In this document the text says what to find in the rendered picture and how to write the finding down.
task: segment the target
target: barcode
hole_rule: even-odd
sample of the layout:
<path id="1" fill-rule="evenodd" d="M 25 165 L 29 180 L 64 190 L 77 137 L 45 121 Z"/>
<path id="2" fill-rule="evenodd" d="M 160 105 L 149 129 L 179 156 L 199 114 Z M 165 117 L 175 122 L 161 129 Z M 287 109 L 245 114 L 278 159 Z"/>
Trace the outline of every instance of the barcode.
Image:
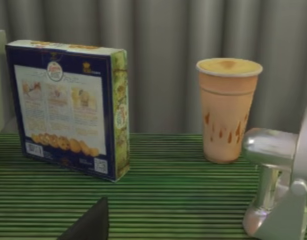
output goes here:
<path id="1" fill-rule="evenodd" d="M 108 174 L 108 164 L 106 160 L 95 158 L 94 170 L 101 174 Z"/>
<path id="2" fill-rule="evenodd" d="M 27 150 L 27 153 L 38 156 L 38 157 L 44 157 L 44 150 L 42 146 L 26 142 L 25 147 Z"/>

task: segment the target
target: curtain fold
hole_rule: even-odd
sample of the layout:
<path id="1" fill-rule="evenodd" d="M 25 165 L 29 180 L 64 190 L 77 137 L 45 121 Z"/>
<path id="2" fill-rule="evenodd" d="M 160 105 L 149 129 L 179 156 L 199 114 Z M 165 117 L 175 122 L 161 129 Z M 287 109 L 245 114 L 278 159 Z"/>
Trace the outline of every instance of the curtain fold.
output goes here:
<path id="1" fill-rule="evenodd" d="M 307 0 L 0 0 L 9 41 L 124 48 L 132 132 L 201 133 L 196 62 L 260 62 L 248 126 L 297 132 L 307 104 Z"/>

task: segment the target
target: blue box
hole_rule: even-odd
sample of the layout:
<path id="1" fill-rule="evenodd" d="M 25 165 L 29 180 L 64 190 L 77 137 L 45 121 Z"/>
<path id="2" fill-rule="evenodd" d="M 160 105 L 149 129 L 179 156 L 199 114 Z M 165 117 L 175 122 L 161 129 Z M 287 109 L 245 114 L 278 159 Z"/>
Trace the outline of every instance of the blue box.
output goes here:
<path id="1" fill-rule="evenodd" d="M 119 180 L 130 167 L 126 51 L 18 40 L 6 54 L 24 155 Z"/>

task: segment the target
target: cup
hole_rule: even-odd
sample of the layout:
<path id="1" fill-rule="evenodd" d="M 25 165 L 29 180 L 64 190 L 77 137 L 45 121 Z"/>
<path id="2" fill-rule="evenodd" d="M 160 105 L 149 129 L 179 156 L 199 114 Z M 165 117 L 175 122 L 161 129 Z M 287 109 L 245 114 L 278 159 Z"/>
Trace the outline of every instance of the cup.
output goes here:
<path id="1" fill-rule="evenodd" d="M 258 75 L 263 67 L 237 58 L 197 63 L 205 158 L 218 164 L 238 159 Z"/>

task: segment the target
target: green striped surface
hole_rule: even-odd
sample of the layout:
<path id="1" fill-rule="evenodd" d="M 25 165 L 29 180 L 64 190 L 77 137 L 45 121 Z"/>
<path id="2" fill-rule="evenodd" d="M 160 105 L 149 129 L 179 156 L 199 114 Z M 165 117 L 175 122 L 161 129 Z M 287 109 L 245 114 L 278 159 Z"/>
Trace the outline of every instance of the green striped surface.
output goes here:
<path id="1" fill-rule="evenodd" d="M 206 162 L 197 135 L 131 136 L 131 169 L 111 183 L 22 157 L 0 135 L 0 240 L 53 240 L 102 196 L 110 240 L 244 240 L 254 166 Z"/>

